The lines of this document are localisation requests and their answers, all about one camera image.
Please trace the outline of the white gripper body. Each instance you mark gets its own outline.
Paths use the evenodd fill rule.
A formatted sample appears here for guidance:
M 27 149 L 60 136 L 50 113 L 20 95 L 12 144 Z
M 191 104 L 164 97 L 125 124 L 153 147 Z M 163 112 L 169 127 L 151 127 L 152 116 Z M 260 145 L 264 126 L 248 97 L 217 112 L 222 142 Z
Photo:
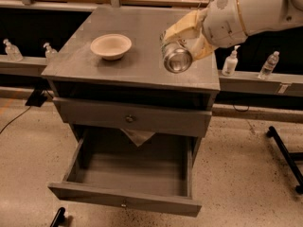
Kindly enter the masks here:
M 211 0 L 203 21 L 203 33 L 208 42 L 217 47 L 242 44 L 247 35 L 239 13 L 238 0 Z

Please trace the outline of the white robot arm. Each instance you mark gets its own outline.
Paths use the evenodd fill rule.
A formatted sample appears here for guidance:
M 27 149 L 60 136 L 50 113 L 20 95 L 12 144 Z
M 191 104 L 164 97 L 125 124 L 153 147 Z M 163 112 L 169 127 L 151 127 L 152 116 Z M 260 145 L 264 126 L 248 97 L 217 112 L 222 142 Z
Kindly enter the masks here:
M 241 44 L 264 31 L 303 26 L 303 0 L 211 0 L 189 12 L 162 34 L 162 43 L 194 39 L 197 60 L 215 48 Z

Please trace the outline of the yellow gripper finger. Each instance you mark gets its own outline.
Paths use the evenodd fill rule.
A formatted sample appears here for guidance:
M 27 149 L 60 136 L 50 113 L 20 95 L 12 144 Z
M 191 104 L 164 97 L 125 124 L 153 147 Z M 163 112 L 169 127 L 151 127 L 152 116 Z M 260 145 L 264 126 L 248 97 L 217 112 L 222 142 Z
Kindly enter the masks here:
M 162 42 L 168 44 L 179 40 L 198 38 L 202 33 L 202 25 L 206 15 L 207 9 L 192 10 L 162 33 Z
M 193 61 L 203 59 L 212 54 L 217 46 L 212 45 L 204 35 L 189 39 L 188 52 Z

